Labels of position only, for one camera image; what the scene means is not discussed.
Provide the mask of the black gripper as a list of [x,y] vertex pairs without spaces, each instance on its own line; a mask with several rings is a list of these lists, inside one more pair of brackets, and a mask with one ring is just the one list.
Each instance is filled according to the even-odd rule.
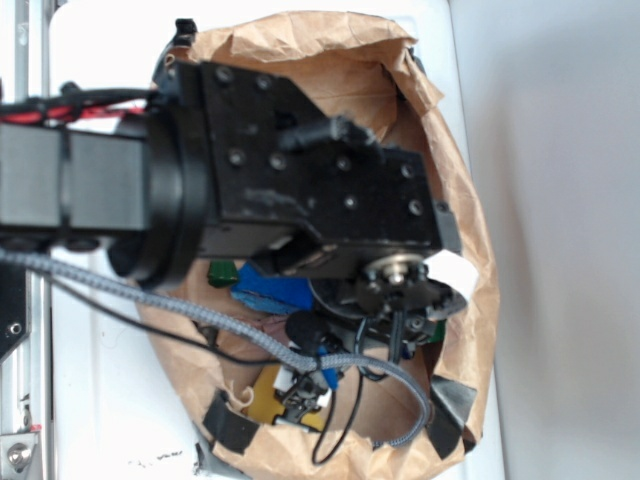
[[176,62],[154,79],[160,99],[195,115],[208,147],[202,257],[246,259],[270,276],[352,279],[395,254],[461,251],[422,156],[324,114],[291,80],[205,62]]

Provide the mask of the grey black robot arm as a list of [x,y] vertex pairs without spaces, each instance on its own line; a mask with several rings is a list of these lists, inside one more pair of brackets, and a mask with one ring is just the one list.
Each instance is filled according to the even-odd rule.
[[185,62],[154,90],[3,106],[1,244],[105,248],[149,289],[174,288],[196,258],[353,279],[379,259],[462,249],[419,154],[325,115],[285,77]]

